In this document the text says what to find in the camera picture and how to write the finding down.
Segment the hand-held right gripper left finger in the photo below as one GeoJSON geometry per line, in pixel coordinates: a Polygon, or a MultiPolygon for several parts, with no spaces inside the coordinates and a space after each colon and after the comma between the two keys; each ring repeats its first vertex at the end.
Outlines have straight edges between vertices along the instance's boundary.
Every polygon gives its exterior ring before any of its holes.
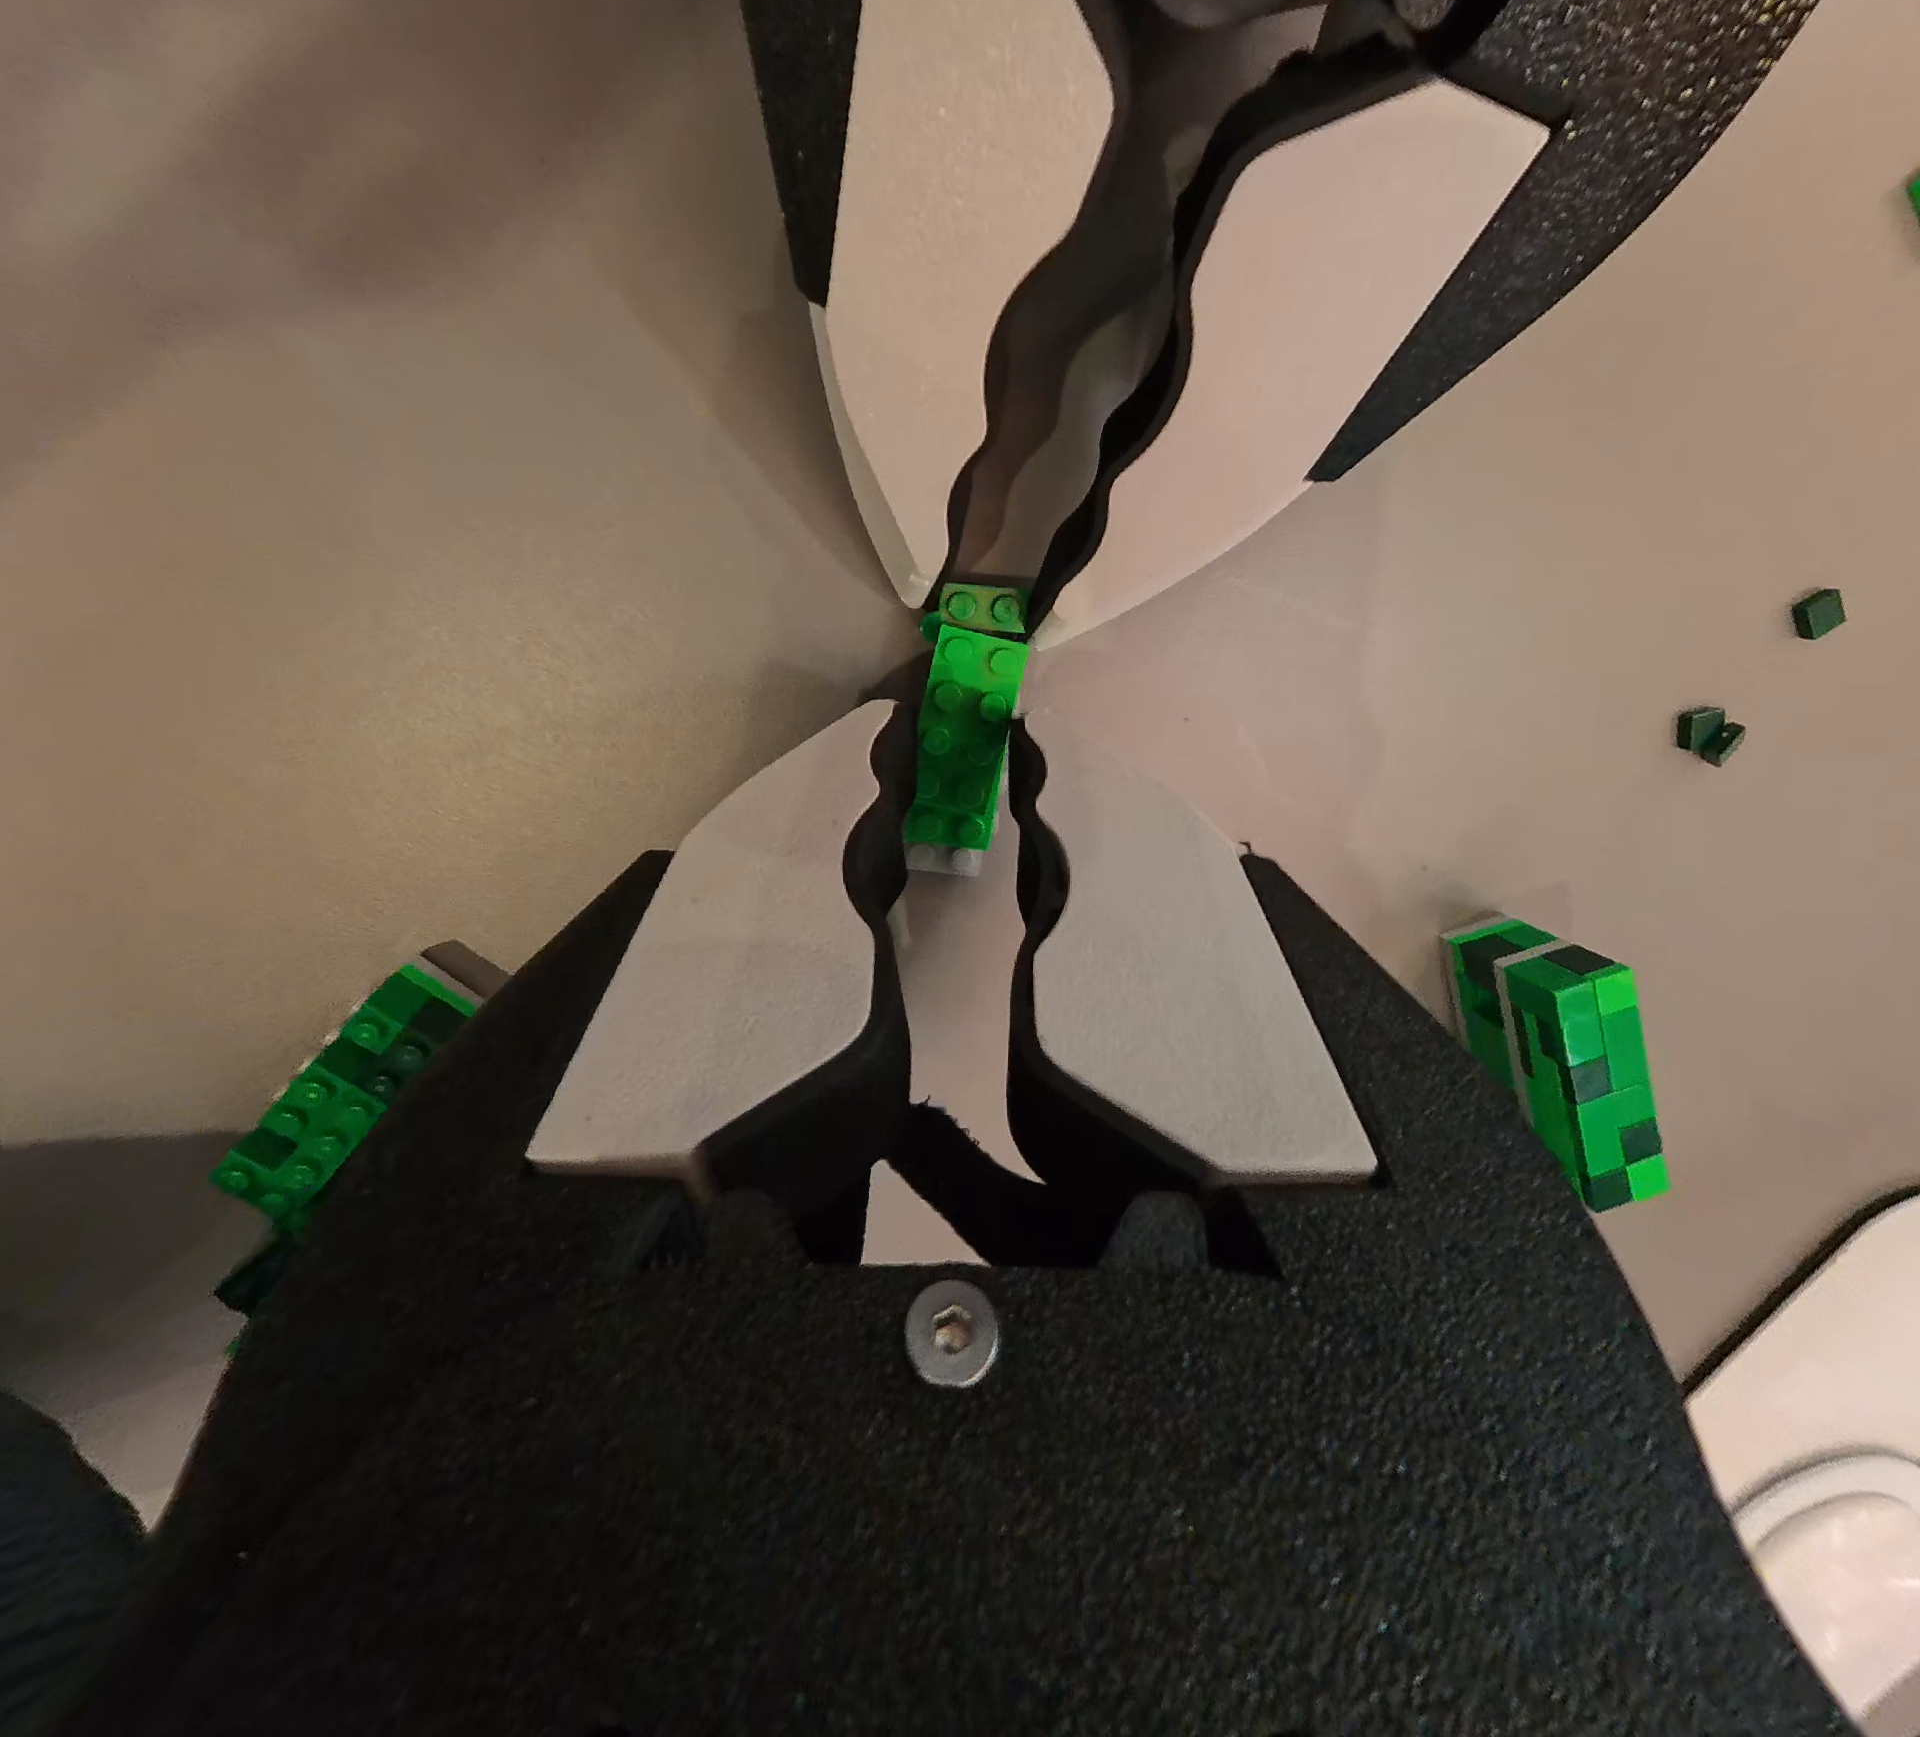
{"type": "Polygon", "coordinates": [[[686,835],[535,1131],[536,1169],[712,1188],[725,1129],[857,1043],[876,938],[845,860],[900,720],[897,703],[858,706],[686,835]]]}

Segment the green studded brick assembly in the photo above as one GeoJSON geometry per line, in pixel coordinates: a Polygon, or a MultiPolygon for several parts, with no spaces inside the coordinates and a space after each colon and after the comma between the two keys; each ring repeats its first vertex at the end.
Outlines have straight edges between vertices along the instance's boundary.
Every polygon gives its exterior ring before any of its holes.
{"type": "Polygon", "coordinates": [[[458,941],[404,961],[222,1155],[208,1182],[267,1225],[262,1243],[216,1285],[225,1308],[242,1318],[262,1308],[376,1123],[508,981],[503,966],[458,941]]]}

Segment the white plastic tray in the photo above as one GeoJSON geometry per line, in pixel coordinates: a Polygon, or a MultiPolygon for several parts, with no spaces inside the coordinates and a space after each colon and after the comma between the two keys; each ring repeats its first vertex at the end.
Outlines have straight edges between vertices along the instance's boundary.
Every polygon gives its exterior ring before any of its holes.
{"type": "Polygon", "coordinates": [[[1864,1733],[1918,1729],[1918,1199],[1789,1278],[1688,1389],[1776,1613],[1864,1733]]]}

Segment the green toy brick stack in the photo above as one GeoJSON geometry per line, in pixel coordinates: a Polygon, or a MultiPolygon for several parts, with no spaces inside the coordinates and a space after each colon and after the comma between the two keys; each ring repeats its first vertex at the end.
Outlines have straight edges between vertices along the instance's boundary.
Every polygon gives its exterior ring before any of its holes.
{"type": "Polygon", "coordinates": [[[996,836],[1000,788],[1030,647],[1008,631],[937,621],[918,712],[909,870],[977,877],[996,836]]]}

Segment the white desk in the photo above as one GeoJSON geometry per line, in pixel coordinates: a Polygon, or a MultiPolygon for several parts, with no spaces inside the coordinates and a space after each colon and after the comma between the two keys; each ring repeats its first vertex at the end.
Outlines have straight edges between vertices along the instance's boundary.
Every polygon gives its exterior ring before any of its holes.
{"type": "MultiPolygon", "coordinates": [[[[222,1142],[903,660],[735,2],[5,0],[5,1142],[161,1140],[8,1162],[5,1384],[146,1517],[222,1142]]],[[[1600,1227],[1677,1373],[1916,1180],[1915,167],[1916,0],[1822,0],[1540,324],[1037,682],[1432,1004],[1490,909],[1632,964],[1673,1192],[1600,1227]]]]}

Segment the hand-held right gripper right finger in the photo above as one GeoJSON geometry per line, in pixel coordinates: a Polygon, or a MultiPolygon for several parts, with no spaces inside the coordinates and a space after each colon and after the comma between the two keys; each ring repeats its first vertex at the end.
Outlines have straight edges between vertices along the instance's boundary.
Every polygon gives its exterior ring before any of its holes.
{"type": "Polygon", "coordinates": [[[1025,1162],[1082,1194],[1369,1182],[1376,1148],[1238,846],[1055,717],[1016,729],[1010,786],[1025,1162]]]}

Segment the dark cloth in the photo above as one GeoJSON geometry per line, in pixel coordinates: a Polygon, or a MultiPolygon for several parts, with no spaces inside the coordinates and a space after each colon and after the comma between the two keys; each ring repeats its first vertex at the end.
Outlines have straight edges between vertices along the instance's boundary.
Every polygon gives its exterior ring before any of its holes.
{"type": "Polygon", "coordinates": [[[146,1553],[130,1502],[51,1417],[2,1395],[2,1731],[44,1733],[99,1666],[146,1553]]]}

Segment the green pixel pattern brick block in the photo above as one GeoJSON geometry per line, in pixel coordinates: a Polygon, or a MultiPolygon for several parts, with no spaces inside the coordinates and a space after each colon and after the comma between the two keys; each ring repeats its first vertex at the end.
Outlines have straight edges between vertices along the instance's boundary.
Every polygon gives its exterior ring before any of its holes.
{"type": "Polygon", "coordinates": [[[1628,964],[1522,919],[1443,934],[1452,1026],[1594,1213],[1669,1191],[1628,964]]]}

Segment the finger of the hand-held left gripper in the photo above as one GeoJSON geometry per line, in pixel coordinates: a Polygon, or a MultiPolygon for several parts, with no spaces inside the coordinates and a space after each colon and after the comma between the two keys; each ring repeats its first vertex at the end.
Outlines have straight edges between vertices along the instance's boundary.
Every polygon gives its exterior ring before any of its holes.
{"type": "Polygon", "coordinates": [[[855,502],[910,609],[1038,565],[1070,367],[1140,293],[1114,184],[1116,0],[861,0],[829,296],[811,306],[855,502]]]}
{"type": "Polygon", "coordinates": [[[1173,214],[1167,326],[1035,585],[1061,644],[1198,573],[1310,481],[1550,124],[1414,56],[1292,56],[1173,214]]]}

